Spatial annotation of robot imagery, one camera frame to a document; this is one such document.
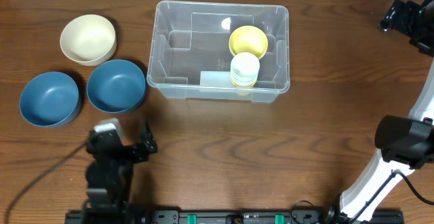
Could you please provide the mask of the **pink cup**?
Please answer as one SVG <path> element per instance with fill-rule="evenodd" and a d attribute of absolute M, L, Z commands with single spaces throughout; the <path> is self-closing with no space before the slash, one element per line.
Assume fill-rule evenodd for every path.
<path fill-rule="evenodd" d="M 247 83 L 247 84 L 253 82 L 254 80 L 257 81 L 257 79 L 251 79 L 251 80 L 244 81 L 244 80 L 238 80 L 238 79 L 235 79 L 235 78 L 233 78 L 233 77 L 231 78 L 231 81 L 235 81 L 235 82 L 237 82 L 237 83 Z"/>

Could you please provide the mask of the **cream cup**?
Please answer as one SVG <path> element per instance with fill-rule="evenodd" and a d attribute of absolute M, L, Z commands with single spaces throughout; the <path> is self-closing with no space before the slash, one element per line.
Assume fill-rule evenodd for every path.
<path fill-rule="evenodd" d="M 234 76 L 246 78 L 256 77 L 259 69 L 259 59 L 249 52 L 237 54 L 231 61 L 231 74 Z"/>

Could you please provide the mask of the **light blue cup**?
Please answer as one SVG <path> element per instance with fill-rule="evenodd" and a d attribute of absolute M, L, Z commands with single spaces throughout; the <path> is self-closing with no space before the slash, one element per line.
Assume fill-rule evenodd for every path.
<path fill-rule="evenodd" d="M 252 76 L 252 77 L 239 77 L 239 76 L 235 76 L 235 75 L 231 75 L 231 78 L 235 78 L 235 79 L 238 79 L 238 80 L 244 80 L 244 81 L 247 81 L 247 80 L 251 80 L 251 79 L 257 79 L 257 76 Z"/>

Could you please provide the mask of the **yellow small bowl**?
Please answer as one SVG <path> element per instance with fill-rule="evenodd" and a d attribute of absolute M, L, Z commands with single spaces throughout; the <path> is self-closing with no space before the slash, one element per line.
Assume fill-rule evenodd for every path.
<path fill-rule="evenodd" d="M 229 50 L 233 56 L 248 52 L 260 60 L 266 54 L 268 46 L 266 34 L 255 26 L 241 26 L 229 37 Z"/>

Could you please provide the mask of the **cream large bowl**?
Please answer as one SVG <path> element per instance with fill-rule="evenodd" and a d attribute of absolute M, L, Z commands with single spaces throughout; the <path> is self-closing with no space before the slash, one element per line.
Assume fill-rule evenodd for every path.
<path fill-rule="evenodd" d="M 62 53 L 83 66 L 108 61 L 117 48 L 116 31 L 105 17 L 88 14 L 71 20 L 60 35 Z"/>

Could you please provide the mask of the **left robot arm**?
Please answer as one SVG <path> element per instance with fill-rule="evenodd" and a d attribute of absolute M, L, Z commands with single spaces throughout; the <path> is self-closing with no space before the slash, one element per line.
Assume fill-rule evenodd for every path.
<path fill-rule="evenodd" d="M 125 215 L 134 164 L 148 161 L 158 150 L 147 122 L 140 125 L 138 143 L 125 146 L 122 135 L 119 120 L 112 118 L 94 126 L 86 142 L 86 151 L 94 158 L 85 173 L 86 194 L 96 212 Z"/>

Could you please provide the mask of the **blue bowl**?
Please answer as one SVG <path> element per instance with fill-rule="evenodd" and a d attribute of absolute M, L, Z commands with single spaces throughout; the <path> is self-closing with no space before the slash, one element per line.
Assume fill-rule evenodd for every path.
<path fill-rule="evenodd" d="M 106 113 L 127 113 L 144 100 L 146 79 L 142 69 L 128 60 L 110 60 L 93 71 L 87 97 Z"/>
<path fill-rule="evenodd" d="M 19 109 L 23 118 L 34 126 L 65 126 L 79 114 L 81 93 L 69 75 L 57 71 L 42 73 L 24 87 Z"/>

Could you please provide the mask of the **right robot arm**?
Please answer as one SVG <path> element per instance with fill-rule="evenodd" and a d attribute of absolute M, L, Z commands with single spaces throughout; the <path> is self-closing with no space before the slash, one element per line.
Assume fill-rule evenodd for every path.
<path fill-rule="evenodd" d="M 409 37 L 411 45 L 433 56 L 433 0 L 421 4 L 394 0 L 378 25 Z M 357 180 L 330 206 L 322 223 L 403 223 L 401 212 L 378 205 L 408 175 L 433 163 L 433 72 L 407 117 L 387 115 L 376 129 L 376 150 Z"/>

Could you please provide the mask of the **yellow cup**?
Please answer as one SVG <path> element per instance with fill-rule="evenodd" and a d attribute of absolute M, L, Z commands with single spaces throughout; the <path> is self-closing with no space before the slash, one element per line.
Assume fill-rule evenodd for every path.
<path fill-rule="evenodd" d="M 239 96 L 247 96 L 250 94 L 250 92 L 251 92 L 251 88 L 242 88 L 242 89 L 237 91 L 237 94 Z"/>
<path fill-rule="evenodd" d="M 235 81 L 231 81 L 232 84 L 235 87 L 240 87 L 240 88 L 253 88 L 255 86 L 256 80 L 254 80 L 253 82 L 247 84 L 247 83 L 237 83 Z"/>

